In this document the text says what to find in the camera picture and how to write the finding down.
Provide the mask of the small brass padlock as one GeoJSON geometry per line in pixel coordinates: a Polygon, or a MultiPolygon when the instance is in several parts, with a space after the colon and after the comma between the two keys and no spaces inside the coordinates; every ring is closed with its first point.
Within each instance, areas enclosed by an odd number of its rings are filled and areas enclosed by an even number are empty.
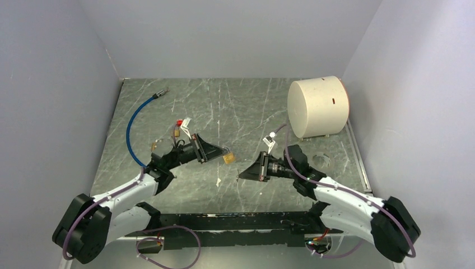
{"type": "Polygon", "coordinates": [[[226,165],[229,165],[229,164],[233,163],[236,160],[236,157],[235,157],[233,152],[228,152],[228,153],[224,154],[222,156],[222,158],[223,158],[224,163],[226,165]]]}

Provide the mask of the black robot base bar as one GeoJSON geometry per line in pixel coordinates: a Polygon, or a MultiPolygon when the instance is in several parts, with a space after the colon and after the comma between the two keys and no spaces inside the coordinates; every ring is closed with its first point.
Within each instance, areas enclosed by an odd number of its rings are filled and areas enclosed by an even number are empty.
{"type": "Polygon", "coordinates": [[[166,250],[191,248],[197,245],[193,230],[203,247],[247,245],[286,245],[303,247],[310,239],[341,235],[337,229],[326,230],[306,211],[246,212],[224,214],[162,214],[152,228],[170,226],[164,231],[135,231],[129,237],[159,236],[166,250]]]}

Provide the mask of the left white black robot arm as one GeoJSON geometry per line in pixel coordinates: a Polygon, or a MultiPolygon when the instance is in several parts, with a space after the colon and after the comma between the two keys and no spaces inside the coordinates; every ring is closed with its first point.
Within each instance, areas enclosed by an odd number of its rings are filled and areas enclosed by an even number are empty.
{"type": "Polygon", "coordinates": [[[154,235],[160,228],[160,211],[145,202],[164,191],[174,180],[172,169],[197,160],[203,164],[230,153],[226,147],[206,142],[192,134],[188,144],[175,146],[162,156],[151,154],[150,162],[132,180],[102,194],[79,194],[66,209],[52,241],[63,258],[86,264],[112,241],[142,231],[154,235]]]}

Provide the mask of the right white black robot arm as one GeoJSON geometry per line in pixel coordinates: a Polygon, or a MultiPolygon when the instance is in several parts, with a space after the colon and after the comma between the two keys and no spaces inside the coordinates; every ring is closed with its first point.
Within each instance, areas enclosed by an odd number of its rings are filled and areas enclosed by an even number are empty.
{"type": "Polygon", "coordinates": [[[238,177],[257,182],[292,179],[299,194],[315,201],[308,212],[312,231],[336,229],[357,236],[396,263],[416,256],[414,244],[421,230],[400,199],[369,196],[337,183],[311,167],[299,145],[287,146],[282,158],[260,152],[238,177]]]}

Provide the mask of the cream cylindrical container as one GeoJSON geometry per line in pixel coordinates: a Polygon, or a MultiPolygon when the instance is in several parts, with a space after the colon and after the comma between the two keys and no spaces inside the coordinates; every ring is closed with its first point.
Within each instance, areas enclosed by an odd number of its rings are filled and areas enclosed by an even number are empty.
{"type": "Polygon", "coordinates": [[[349,113],[347,90],[336,76],[298,80],[290,85],[287,114],[298,138],[339,133],[346,125],[349,113]]]}

